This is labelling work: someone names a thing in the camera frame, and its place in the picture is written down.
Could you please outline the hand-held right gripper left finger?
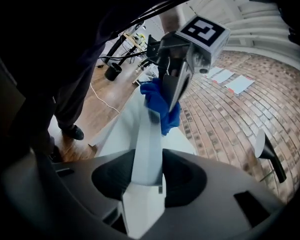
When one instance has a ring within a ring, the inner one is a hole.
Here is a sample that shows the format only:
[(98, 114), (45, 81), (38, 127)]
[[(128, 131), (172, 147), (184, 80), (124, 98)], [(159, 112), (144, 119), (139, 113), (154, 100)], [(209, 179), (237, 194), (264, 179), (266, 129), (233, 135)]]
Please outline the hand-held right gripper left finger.
[(123, 194), (131, 183), (135, 150), (93, 159), (57, 163), (55, 170), (74, 198), (93, 218), (123, 234)]

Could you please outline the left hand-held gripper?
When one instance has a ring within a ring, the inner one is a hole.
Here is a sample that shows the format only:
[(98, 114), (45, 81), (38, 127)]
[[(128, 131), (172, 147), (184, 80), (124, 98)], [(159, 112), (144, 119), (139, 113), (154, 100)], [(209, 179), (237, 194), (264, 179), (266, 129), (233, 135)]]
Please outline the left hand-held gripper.
[(148, 37), (147, 58), (165, 67), (180, 52), (183, 61), (175, 75), (165, 75), (162, 96), (171, 112), (186, 91), (194, 74), (206, 74), (226, 46), (231, 31), (223, 25), (195, 15), (179, 30), (167, 33), (160, 41)]

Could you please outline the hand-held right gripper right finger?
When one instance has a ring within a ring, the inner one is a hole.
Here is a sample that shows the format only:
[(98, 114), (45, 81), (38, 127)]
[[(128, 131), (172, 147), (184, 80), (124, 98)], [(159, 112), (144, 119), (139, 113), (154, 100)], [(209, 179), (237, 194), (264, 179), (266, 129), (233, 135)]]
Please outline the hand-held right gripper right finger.
[(257, 240), (283, 202), (232, 165), (164, 149), (165, 211), (145, 240)]

